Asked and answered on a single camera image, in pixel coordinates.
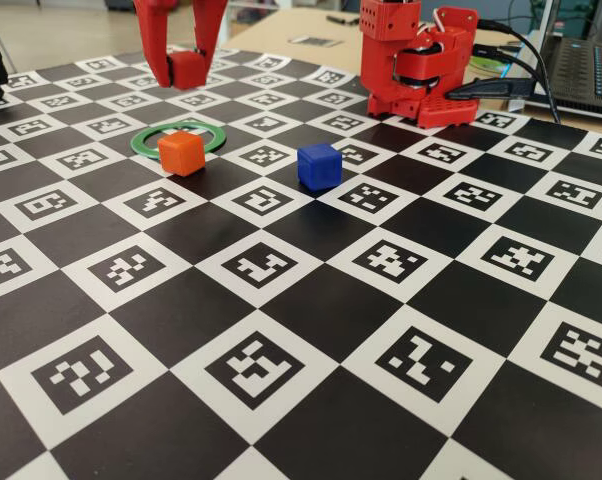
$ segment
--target checkerboard mat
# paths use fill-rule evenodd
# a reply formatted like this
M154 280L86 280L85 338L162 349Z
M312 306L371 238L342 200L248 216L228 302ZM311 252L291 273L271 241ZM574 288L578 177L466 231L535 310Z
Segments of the checkerboard mat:
M188 92L141 54L10 78L0 479L602 478L602 135L217 57ZM227 133L204 170L130 150L187 119Z

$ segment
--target black cable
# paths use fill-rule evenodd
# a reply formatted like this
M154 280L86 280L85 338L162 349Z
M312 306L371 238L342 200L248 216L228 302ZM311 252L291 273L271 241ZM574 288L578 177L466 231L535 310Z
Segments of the black cable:
M555 123L561 124L561 118L559 117L559 109L557 108L556 101L554 99L554 94L552 93L552 87L550 85L550 76L548 75L548 69L545 66L545 62L541 57L541 54L534 48L527 38L521 35L518 32L515 32L511 27L504 25L503 23L496 22L494 20L479 20L478 28L481 30L493 30L496 32L505 33L508 35L513 35L517 37L521 42L525 44L526 47L530 49L530 51L534 54L537 59L538 65L541 67L541 75L543 76L543 84L545 85L545 90L548 95L548 104L550 105L550 111L552 112L552 117L554 118Z

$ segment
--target wooden table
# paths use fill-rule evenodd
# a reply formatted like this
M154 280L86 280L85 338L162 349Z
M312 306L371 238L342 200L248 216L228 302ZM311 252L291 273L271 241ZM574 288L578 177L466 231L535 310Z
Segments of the wooden table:
M326 19L328 13L346 20L358 16L354 13L335 14L334 12L308 8L281 10L233 37L223 46L255 52L276 53L358 74L361 67L361 32L358 27L329 22ZM322 48L311 45L296 45L289 42L290 39L302 35L338 40L341 43L333 47ZM479 31L477 33L479 43L502 45L508 40L512 40L512 38L496 32ZM477 77L485 78L485 74L468 67L466 82ZM505 103L490 100L482 101L481 106L492 110L501 110L504 109ZM533 118L552 121L550 112L545 109L526 106L524 113ZM561 119L565 125L602 133L602 119L568 112L561 112Z

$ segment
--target blue cube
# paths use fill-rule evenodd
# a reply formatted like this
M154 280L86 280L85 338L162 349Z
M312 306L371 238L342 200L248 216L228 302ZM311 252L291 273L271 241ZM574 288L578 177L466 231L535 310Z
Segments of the blue cube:
M297 150L299 180L310 190L323 190L341 183L341 152L327 144Z

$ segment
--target green ring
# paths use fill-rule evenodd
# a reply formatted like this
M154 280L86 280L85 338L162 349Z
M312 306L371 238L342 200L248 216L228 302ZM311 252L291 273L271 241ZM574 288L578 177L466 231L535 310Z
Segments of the green ring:
M159 152L153 148L148 147L145 142L152 135L155 135L159 132L164 132L166 130L196 130L203 129L212 134L212 141L205 144L204 151L205 153L212 152L216 150L226 140L225 132L221 127L215 127L214 125L210 125L209 123L203 122L174 122L174 123L164 123L163 125L159 125L156 127L146 128L145 130L141 130L137 133L132 141L130 142L130 147L139 155L143 155L145 157L151 158L153 160L159 159Z

